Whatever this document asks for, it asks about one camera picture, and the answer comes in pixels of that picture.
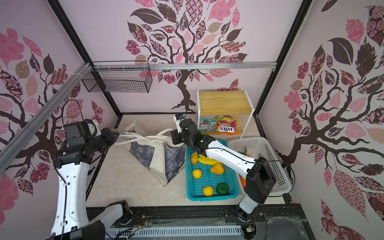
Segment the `cream canvas grocery bag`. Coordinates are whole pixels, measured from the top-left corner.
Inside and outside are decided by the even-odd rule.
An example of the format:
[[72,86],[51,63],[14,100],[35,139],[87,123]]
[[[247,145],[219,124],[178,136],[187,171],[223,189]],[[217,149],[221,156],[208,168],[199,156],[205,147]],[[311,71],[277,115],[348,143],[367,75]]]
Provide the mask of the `cream canvas grocery bag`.
[[116,145],[125,146],[159,183],[166,187],[186,164],[187,146],[174,144],[165,129],[157,134],[148,135],[134,121],[125,129],[113,129],[118,133]]

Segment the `yellow pear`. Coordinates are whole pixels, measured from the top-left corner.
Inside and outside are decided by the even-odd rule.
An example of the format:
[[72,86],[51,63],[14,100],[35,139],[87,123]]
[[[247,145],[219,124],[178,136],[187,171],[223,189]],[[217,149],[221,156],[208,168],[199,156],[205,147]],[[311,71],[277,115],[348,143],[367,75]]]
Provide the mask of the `yellow pear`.
[[225,172],[225,167],[222,163],[218,162],[212,166],[210,172],[212,174],[223,175]]

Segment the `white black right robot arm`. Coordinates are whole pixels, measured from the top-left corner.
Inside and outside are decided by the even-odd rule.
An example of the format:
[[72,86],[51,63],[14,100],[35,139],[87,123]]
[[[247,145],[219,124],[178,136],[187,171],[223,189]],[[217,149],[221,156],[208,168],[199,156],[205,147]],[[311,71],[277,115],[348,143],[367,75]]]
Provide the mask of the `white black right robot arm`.
[[221,144],[210,135],[203,135],[192,119],[174,115],[176,129],[171,131],[173,144],[186,144],[196,154],[217,160],[246,180],[245,195],[237,206],[237,216],[248,222],[258,205],[265,203],[277,180],[270,163],[263,157],[254,159]]

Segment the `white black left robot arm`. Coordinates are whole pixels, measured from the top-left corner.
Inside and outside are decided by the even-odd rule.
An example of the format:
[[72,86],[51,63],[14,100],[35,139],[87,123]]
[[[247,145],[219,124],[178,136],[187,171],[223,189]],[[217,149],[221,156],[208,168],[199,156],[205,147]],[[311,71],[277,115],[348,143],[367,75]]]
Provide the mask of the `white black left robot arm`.
[[103,240],[106,231],[118,220],[132,216],[125,200],[114,202],[94,219],[86,208],[86,182],[92,156],[107,151],[119,133],[110,128],[99,130],[98,123],[86,119],[63,127],[66,139],[54,158],[59,177],[59,194],[51,240]]

